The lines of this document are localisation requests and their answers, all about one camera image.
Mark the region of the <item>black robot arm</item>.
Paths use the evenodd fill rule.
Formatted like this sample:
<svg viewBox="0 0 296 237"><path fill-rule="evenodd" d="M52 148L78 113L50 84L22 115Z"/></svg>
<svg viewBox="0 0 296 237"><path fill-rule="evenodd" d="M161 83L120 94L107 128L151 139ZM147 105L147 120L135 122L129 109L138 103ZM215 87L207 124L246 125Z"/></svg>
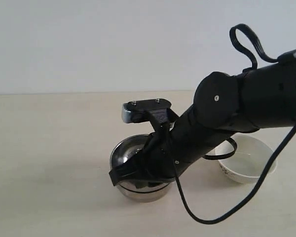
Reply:
<svg viewBox="0 0 296 237"><path fill-rule="evenodd" d="M124 122L150 122L154 132L137 154L112 167L112 183L170 183L236 133L294 126L296 57L237 76L211 73L180 116L165 99L128 102L123 108Z"/></svg>

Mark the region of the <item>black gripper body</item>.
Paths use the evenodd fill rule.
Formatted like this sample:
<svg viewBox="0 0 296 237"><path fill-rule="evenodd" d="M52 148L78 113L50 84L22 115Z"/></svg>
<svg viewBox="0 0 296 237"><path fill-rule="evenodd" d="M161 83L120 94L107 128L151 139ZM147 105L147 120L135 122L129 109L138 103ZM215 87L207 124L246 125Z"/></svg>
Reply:
<svg viewBox="0 0 296 237"><path fill-rule="evenodd" d="M150 115L149 122L154 132L139 152L147 183L171 183L201 157L212 159L207 153L233 135L233 131L203 126L193 106L172 123L161 115Z"/></svg>

